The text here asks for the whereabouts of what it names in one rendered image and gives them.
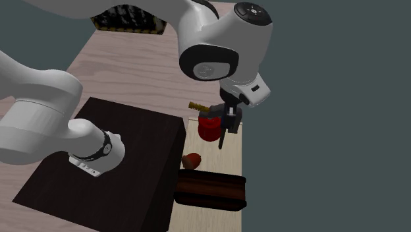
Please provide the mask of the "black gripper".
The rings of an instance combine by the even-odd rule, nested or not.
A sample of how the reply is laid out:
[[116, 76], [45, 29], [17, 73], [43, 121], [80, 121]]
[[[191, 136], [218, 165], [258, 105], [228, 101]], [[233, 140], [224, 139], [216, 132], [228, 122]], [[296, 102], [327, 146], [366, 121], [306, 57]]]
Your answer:
[[220, 97], [224, 101], [223, 104], [223, 115], [221, 118], [221, 134], [219, 138], [218, 149], [222, 149], [226, 130], [229, 133], [236, 134], [240, 122], [242, 120], [242, 109], [238, 107], [238, 104], [241, 102], [234, 95], [228, 93], [224, 89], [220, 89]]

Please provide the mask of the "red round container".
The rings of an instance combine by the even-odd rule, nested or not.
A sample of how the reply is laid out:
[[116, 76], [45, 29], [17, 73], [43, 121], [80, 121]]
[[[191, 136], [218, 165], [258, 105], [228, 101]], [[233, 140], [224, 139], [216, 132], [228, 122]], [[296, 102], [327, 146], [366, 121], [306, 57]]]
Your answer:
[[218, 140], [221, 136], [221, 119], [198, 117], [198, 135], [206, 142]]

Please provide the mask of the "reddish brown round lump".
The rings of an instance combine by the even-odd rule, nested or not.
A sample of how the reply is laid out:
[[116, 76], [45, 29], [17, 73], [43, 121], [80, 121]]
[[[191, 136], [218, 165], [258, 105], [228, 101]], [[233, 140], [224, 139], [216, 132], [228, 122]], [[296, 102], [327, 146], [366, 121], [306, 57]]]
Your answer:
[[190, 153], [182, 156], [182, 165], [185, 169], [196, 169], [202, 161], [201, 155], [197, 153]]

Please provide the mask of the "golden ridged rod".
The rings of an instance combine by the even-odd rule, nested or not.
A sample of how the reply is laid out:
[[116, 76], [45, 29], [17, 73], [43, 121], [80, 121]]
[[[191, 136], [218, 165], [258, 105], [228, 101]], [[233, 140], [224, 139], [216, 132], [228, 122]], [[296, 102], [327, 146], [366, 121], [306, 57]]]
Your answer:
[[209, 107], [206, 107], [206, 106], [198, 104], [198, 103], [194, 103], [192, 101], [189, 102], [188, 108], [189, 109], [195, 109], [197, 111], [202, 111], [202, 112], [209, 112]]

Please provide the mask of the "dark brown oblong case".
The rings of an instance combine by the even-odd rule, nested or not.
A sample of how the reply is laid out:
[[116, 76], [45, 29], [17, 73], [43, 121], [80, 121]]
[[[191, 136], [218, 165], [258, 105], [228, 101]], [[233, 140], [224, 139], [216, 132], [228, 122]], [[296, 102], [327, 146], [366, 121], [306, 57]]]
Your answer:
[[247, 206], [246, 178], [181, 169], [178, 171], [174, 200], [187, 206], [238, 212]]

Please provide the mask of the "dark robot stand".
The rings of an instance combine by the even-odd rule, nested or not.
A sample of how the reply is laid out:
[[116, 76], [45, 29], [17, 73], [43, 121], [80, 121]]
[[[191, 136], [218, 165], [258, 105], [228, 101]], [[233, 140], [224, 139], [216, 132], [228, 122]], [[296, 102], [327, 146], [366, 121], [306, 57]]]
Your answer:
[[119, 134], [122, 162], [93, 177], [64, 152], [45, 158], [14, 198], [99, 232], [167, 232], [186, 131], [180, 117], [89, 98], [78, 117]]

